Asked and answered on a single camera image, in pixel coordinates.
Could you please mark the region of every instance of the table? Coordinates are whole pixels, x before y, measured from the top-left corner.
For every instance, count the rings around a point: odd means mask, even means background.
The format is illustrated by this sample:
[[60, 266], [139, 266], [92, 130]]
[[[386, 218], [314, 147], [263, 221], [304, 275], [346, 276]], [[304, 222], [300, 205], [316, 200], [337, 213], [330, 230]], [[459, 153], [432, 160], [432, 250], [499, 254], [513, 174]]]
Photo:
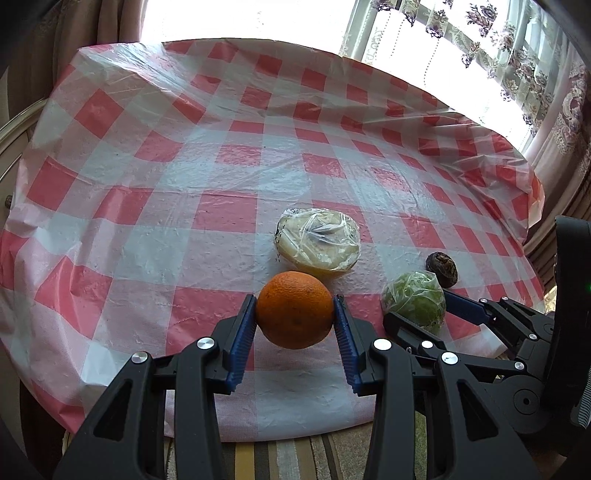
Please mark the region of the table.
[[[327, 286], [383, 332], [384, 284], [433, 251], [456, 261], [456, 292], [539, 305], [521, 242], [542, 203], [500, 135], [353, 60], [264, 40], [83, 48], [20, 163], [0, 239], [0, 338], [75, 432], [132, 353], [180, 351], [290, 269], [272, 241], [287, 207], [359, 224], [359, 262]], [[450, 349], [499, 351], [487, 328], [446, 320]], [[286, 351], [258, 332], [243, 383], [216, 402], [224, 441], [373, 415], [334, 334]], [[172, 414], [169, 397], [168, 435]]]

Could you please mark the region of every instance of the green vegetable in plastic bag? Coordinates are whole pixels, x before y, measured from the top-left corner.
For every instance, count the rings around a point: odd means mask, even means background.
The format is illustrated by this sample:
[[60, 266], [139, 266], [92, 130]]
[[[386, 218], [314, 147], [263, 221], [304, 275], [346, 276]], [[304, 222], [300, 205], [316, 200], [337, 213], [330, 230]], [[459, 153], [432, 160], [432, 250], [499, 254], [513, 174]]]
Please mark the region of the green vegetable in plastic bag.
[[435, 273], [402, 274], [382, 291], [384, 313], [396, 312], [433, 334], [443, 323], [445, 308], [445, 296]]

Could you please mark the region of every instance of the striped rug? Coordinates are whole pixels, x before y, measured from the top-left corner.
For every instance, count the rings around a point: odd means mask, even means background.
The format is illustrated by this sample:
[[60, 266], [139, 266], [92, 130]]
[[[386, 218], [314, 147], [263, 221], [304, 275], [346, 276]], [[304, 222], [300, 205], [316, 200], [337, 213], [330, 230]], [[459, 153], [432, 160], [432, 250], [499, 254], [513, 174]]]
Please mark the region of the striped rug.
[[[424, 417], [416, 414], [415, 474], [426, 478]], [[372, 424], [276, 442], [222, 443], [228, 480], [361, 480]], [[64, 449], [72, 436], [66, 433]], [[167, 480], [177, 480], [174, 440], [164, 445]]]

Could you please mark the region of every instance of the wrapped food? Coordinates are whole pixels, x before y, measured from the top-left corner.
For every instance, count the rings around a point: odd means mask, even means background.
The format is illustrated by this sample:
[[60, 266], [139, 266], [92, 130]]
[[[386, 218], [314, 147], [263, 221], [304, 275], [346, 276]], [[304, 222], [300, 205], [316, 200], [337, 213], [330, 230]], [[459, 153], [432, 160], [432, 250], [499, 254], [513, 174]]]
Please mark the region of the wrapped food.
[[443, 288], [452, 288], [457, 283], [456, 264], [449, 255], [435, 252], [427, 257], [425, 266], [429, 272], [435, 273]]
[[334, 210], [287, 209], [275, 233], [275, 247], [299, 270], [315, 276], [339, 275], [359, 259], [357, 223]]
[[396, 312], [433, 334], [443, 323], [445, 309], [443, 289], [432, 272], [404, 273], [382, 291], [384, 313]]

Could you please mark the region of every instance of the orange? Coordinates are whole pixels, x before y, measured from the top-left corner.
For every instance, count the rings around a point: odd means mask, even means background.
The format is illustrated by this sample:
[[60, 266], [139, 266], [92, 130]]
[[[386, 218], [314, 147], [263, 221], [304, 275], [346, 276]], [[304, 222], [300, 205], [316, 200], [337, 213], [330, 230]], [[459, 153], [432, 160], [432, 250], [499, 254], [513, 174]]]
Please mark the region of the orange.
[[261, 290], [256, 322], [267, 339], [283, 348], [307, 348], [326, 337], [333, 300], [320, 280], [301, 272], [275, 275]]

